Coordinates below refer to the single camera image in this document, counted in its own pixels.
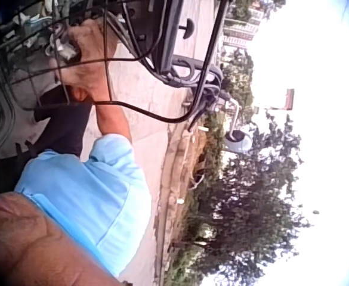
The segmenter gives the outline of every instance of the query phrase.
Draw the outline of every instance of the sky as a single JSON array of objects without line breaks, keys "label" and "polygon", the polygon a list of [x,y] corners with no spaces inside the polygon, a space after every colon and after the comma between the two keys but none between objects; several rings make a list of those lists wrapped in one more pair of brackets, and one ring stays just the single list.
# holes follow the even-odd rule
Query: sky
[{"label": "sky", "polygon": [[[248,52],[256,103],[278,104],[295,88],[289,115],[305,161],[297,200],[314,224],[296,242],[300,255],[267,267],[258,285],[349,286],[349,1],[287,0]],[[214,285],[212,278],[202,284]]]}]

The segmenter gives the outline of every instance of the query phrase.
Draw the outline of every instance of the shirt sleeve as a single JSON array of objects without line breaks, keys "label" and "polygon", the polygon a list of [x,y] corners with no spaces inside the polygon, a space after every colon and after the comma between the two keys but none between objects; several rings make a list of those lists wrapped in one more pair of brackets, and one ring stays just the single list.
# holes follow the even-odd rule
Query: shirt sleeve
[{"label": "shirt sleeve", "polygon": [[122,135],[107,134],[98,138],[85,164],[124,178],[132,185],[146,186],[144,172],[135,162],[132,144]]}]

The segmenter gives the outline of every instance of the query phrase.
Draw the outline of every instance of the street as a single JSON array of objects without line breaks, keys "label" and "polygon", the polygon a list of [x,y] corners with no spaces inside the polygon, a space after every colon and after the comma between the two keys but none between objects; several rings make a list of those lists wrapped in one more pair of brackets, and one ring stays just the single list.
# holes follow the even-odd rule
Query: street
[{"label": "street", "polygon": [[[203,59],[214,24],[214,0],[186,0],[181,15],[182,25],[190,18],[196,30],[190,39],[183,40],[183,31],[178,31],[175,53]],[[116,57],[130,57],[129,52],[119,45]],[[110,63],[110,75],[115,89],[114,100],[144,108],[166,117],[181,115],[184,89],[165,86],[137,62]],[[119,277],[135,286],[151,286],[155,278],[156,236],[155,217],[160,193],[162,165],[168,145],[168,125],[135,111],[125,109],[129,119],[138,164],[143,168],[152,195],[152,216],[134,259]],[[88,158],[93,142],[100,137],[95,111],[92,110],[84,136],[82,160]]]}]

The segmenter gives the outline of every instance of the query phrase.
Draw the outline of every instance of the hand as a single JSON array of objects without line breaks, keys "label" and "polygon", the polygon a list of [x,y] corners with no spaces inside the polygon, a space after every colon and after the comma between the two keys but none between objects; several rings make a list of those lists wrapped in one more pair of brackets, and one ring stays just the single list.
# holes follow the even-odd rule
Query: hand
[{"label": "hand", "polygon": [[[107,57],[112,58],[116,52],[118,39],[111,29],[107,31]],[[77,100],[83,101],[87,95],[94,101],[110,100],[104,63],[104,37],[99,23],[85,20],[79,27],[70,27],[68,33],[80,47],[82,62],[100,61],[61,69],[61,78],[59,71],[56,70],[56,76],[63,84],[72,86],[73,95]],[[57,67],[56,59],[51,59],[50,64],[53,68]]]}]

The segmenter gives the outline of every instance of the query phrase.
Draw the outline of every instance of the man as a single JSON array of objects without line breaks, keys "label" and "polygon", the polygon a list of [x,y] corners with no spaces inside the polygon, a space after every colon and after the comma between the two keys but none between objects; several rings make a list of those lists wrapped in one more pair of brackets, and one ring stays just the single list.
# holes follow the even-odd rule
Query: man
[{"label": "man", "polygon": [[[82,61],[104,58],[103,34],[95,21],[71,27],[69,35],[80,46]],[[117,39],[109,41],[112,57]],[[78,101],[114,96],[111,82],[109,94],[104,61],[56,75]],[[0,273],[16,285],[117,285],[112,276],[117,277],[137,251],[150,218],[149,189],[134,161],[121,107],[97,105],[96,113],[103,136],[87,162],[78,158],[84,131],[71,138],[62,135],[27,163],[15,193],[0,194]],[[75,130],[76,121],[70,124]],[[79,148],[71,150],[67,142],[74,139]],[[22,275],[28,277],[24,284]]]}]

